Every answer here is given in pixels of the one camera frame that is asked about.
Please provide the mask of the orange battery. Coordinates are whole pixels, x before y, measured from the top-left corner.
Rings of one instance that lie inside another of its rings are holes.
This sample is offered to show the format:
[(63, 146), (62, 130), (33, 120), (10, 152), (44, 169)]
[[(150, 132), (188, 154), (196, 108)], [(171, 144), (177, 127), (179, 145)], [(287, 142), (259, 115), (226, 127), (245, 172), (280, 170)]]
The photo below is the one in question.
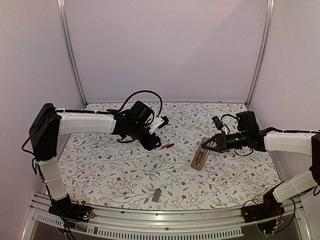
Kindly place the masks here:
[(167, 148), (169, 145), (170, 145), (170, 143), (169, 143), (169, 144), (166, 144), (166, 145), (163, 145), (163, 146), (161, 147), (161, 149), (165, 149), (165, 148)]

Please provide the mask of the beige remote control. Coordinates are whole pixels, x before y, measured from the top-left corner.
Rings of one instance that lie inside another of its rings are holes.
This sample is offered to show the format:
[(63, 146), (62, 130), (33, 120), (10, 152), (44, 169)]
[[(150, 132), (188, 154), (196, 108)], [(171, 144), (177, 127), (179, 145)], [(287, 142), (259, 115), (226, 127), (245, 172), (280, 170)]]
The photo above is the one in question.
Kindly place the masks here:
[(205, 162), (209, 156), (210, 151), (208, 149), (202, 148), (202, 144), (204, 142), (206, 142), (207, 140), (209, 140), (209, 138), (207, 138), (207, 137), (202, 138), (202, 140), (198, 146), (198, 149), (195, 152), (193, 160), (190, 164), (190, 166), (197, 171), (201, 171), (203, 169), (203, 166), (205, 165)]

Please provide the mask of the beige battery cover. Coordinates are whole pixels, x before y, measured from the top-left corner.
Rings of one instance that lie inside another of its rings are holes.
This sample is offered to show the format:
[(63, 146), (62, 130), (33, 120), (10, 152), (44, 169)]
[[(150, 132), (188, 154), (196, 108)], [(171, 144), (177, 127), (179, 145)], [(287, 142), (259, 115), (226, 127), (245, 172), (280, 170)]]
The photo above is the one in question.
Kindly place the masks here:
[(160, 196), (161, 196), (161, 189), (156, 189), (155, 191), (154, 191), (154, 194), (153, 194), (153, 196), (152, 196), (152, 199), (151, 199), (151, 201), (152, 202), (155, 202), (155, 203), (157, 203), (158, 202), (158, 200), (159, 200), (159, 198), (160, 198)]

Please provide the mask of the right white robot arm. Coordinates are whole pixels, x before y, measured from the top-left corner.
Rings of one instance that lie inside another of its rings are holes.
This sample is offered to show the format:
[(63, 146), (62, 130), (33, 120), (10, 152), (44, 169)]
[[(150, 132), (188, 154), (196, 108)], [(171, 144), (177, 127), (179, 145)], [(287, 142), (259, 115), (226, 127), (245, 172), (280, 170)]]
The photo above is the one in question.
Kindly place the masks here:
[(320, 184), (320, 133), (312, 130), (280, 130), (275, 127), (260, 129), (253, 111), (237, 113), (237, 132), (226, 134), (222, 119), (212, 118), (220, 130), (203, 142), (203, 149), (224, 153), (232, 149), (248, 147), (258, 152), (289, 152), (312, 158), (311, 167), (287, 180), (264, 195), (265, 202), (259, 206), (262, 218), (269, 218), (278, 210), (278, 203), (302, 195)]

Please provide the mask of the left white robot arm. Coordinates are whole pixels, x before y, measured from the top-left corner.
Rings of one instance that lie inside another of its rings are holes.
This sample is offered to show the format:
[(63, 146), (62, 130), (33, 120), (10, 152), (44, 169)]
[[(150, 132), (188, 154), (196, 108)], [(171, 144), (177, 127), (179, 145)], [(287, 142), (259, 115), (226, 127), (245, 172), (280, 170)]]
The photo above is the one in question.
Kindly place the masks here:
[(136, 101), (130, 109), (73, 110), (54, 107), (46, 103), (39, 111), (29, 129), (26, 140), (31, 143), (29, 154), (35, 174), (40, 175), (47, 192), (55, 202), (55, 209), (63, 216), (74, 213), (74, 205), (64, 186), (57, 161), (58, 138), (64, 135), (83, 133), (104, 133), (118, 135), (119, 143), (126, 137), (138, 141), (148, 151), (161, 146), (161, 139), (155, 134), (157, 129), (167, 125), (166, 116), (155, 112), (142, 101)]

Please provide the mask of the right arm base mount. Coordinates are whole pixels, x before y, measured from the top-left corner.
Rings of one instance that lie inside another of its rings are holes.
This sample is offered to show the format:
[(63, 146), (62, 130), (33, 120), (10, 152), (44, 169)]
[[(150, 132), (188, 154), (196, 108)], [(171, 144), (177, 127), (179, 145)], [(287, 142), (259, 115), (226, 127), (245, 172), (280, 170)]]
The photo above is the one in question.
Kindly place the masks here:
[(242, 206), (240, 213), (243, 216), (245, 223), (273, 218), (285, 213), (283, 204), (277, 202), (273, 196), (273, 189), (264, 194), (262, 200), (262, 203), (259, 204)]

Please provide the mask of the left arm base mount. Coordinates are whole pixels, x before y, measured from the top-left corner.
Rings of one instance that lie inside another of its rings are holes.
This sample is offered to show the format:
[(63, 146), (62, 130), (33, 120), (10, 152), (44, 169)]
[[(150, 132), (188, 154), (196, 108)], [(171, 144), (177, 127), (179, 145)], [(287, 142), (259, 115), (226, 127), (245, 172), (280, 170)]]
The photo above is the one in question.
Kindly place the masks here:
[(71, 222), (88, 222), (95, 217), (91, 206), (85, 201), (72, 202), (68, 194), (60, 200), (52, 199), (48, 212)]

